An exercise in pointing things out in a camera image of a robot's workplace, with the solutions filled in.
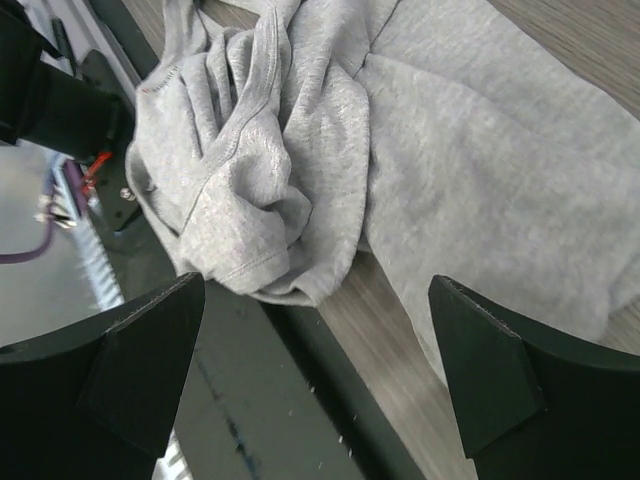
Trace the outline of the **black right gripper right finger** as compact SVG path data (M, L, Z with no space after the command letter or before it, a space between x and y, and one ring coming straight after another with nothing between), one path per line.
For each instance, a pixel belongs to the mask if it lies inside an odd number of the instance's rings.
M479 478L638 478L637 356L445 276L428 295L463 450Z

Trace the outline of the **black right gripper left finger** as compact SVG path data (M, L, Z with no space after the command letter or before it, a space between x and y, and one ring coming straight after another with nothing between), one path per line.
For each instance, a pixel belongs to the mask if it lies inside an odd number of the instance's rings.
M2 347L2 478L151 478L168 446L204 305L204 279L189 273Z

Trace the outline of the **grey garment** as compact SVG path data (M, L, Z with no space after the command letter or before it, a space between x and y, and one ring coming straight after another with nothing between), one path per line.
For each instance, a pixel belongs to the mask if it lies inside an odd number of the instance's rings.
M377 259L426 358L449 276L594 340L639 294L639 124L485 1L163 5L127 177L176 271L318 306Z

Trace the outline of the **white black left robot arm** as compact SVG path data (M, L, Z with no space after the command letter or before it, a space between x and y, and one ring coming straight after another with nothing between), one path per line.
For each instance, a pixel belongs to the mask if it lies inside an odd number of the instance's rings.
M86 165L123 154L133 134L132 109L106 57L79 63L62 20L52 39L32 25L18 1L1 3L1 141L27 140Z

